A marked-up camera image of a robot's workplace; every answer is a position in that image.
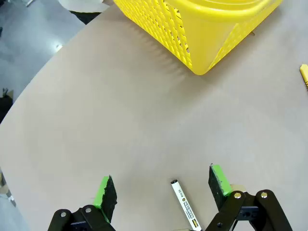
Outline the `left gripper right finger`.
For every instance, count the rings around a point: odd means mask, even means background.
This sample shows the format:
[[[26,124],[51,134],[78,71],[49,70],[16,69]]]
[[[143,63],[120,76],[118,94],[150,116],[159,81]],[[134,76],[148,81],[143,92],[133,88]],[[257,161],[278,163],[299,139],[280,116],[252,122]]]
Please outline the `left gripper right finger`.
[[[291,231],[292,227],[273,191],[251,195],[233,189],[220,165],[209,167],[208,184],[218,212],[207,231],[232,231],[238,221],[248,221],[256,231]]]

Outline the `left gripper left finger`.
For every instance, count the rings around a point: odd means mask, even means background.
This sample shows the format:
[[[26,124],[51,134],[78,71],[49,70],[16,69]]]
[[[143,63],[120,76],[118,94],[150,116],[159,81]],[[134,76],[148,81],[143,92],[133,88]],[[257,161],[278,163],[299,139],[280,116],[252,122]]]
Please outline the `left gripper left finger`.
[[[111,220],[117,194],[112,177],[103,177],[91,205],[80,207],[76,212],[57,210],[50,222],[50,231],[113,231]]]

